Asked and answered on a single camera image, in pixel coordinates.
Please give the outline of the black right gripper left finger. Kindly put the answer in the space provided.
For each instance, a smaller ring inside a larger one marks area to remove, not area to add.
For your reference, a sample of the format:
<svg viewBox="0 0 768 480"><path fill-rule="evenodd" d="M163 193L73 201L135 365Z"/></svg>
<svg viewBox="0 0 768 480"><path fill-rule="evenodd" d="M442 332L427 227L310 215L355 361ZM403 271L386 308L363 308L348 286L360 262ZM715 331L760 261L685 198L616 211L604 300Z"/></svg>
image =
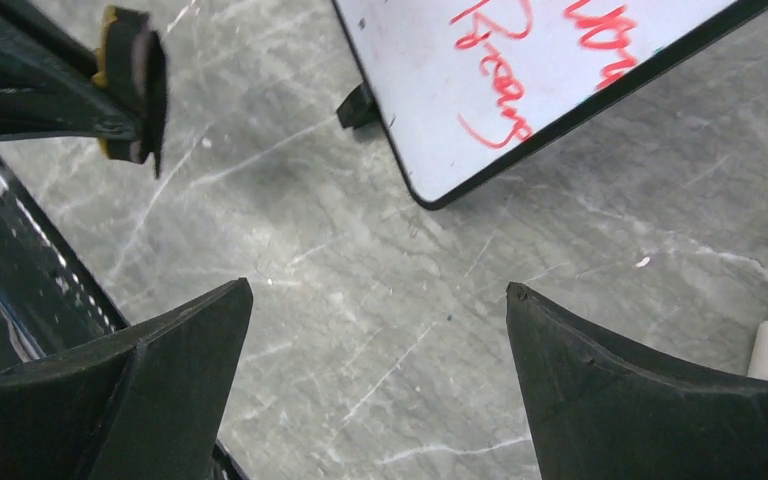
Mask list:
<svg viewBox="0 0 768 480"><path fill-rule="evenodd" d="M253 307L248 281L0 372L0 479L204 479Z"/></svg>

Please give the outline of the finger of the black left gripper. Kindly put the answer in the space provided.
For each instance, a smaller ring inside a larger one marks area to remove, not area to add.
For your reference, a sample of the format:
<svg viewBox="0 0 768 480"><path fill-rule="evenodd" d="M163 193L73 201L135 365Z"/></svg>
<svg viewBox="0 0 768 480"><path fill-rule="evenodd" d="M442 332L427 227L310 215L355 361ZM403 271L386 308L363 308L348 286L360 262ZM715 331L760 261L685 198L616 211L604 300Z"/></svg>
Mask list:
<svg viewBox="0 0 768 480"><path fill-rule="evenodd" d="M96 87L92 52L31 1L0 1L0 141L134 140L139 117Z"/></svg>

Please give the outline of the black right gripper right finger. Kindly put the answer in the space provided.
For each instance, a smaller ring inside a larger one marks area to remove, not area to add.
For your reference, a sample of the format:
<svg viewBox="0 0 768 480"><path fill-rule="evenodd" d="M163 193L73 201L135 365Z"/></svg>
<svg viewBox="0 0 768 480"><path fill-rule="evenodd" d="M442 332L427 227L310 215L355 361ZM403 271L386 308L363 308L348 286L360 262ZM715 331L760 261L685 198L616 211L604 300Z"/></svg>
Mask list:
<svg viewBox="0 0 768 480"><path fill-rule="evenodd" d="M768 479L768 380L662 353L506 290L506 323L545 479Z"/></svg>

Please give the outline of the yellow black round eraser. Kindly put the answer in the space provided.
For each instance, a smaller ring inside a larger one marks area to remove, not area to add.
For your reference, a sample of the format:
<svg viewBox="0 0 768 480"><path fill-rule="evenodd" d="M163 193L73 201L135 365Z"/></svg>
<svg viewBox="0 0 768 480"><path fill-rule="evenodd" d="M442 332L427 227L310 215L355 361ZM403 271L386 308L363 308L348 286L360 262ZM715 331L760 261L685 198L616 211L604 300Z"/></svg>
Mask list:
<svg viewBox="0 0 768 480"><path fill-rule="evenodd" d="M168 112L167 55L160 35L144 11L109 5L96 50L97 72L92 83L135 114L140 131L133 140L100 138L103 154L111 160L144 164L153 159L154 176L162 168L162 149Z"/></svg>

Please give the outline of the white whiteboard black frame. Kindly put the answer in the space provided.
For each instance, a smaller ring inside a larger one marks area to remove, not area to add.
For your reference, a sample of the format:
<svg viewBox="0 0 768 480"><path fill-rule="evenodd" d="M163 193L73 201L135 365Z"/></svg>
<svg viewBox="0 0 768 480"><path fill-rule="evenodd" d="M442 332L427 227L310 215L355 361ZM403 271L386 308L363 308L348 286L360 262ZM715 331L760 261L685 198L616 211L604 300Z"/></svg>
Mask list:
<svg viewBox="0 0 768 480"><path fill-rule="evenodd" d="M766 1L337 1L413 200L441 209L768 9Z"/></svg>

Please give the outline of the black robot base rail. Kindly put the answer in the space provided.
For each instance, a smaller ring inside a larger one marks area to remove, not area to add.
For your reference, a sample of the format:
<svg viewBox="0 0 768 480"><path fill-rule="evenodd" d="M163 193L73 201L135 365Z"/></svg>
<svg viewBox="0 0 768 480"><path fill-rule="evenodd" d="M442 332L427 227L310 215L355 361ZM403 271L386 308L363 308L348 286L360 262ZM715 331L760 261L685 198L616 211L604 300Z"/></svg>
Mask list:
<svg viewBox="0 0 768 480"><path fill-rule="evenodd" d="M0 372L133 325L0 157ZM210 467L245 475L218 432Z"/></svg>

